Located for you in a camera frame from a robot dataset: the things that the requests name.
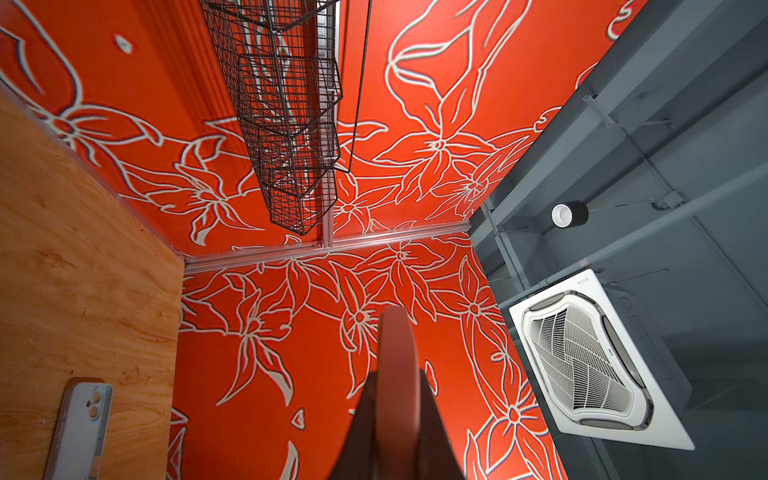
wooden surface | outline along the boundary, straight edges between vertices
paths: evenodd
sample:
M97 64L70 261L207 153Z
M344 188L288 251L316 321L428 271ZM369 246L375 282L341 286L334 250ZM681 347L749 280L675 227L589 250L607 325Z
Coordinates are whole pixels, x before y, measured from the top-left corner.
M0 223L0 478L42 477L72 377L114 387L100 478L164 478L182 260L3 93Z

ceiling air conditioner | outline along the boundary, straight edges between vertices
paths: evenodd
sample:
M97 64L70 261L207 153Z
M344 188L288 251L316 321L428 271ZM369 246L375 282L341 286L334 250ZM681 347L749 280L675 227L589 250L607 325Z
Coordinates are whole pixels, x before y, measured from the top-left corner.
M694 449L690 383L628 292L585 270L509 312L561 432Z

floral mural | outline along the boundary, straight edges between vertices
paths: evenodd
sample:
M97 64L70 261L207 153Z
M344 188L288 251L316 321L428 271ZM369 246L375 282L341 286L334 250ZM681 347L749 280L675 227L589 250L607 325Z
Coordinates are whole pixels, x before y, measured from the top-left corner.
M335 235L469 218L643 4L374 2L350 158L366 2L341 2ZM0 79L178 252L292 241L196 0L0 5Z
M183 300L171 478L325 478L389 304L469 478L566 478L464 233L197 273Z
M644 4L374 1L353 157L340 2L334 234L468 219ZM269 222L197 0L0 12L0 80L182 256L317 239ZM566 478L465 234L187 276L167 478L325 478L389 304L468 478Z

smartphone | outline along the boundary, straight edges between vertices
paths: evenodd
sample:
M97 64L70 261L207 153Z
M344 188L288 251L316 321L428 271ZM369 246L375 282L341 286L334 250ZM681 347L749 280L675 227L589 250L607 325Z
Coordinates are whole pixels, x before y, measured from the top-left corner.
M96 480L112 406L108 383L77 382L64 392L45 480Z

black wire basket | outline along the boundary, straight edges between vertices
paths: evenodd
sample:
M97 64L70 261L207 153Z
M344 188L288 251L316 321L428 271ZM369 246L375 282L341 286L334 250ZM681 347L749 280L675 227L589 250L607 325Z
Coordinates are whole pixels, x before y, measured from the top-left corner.
M333 3L201 0L270 220L300 235L336 202Z

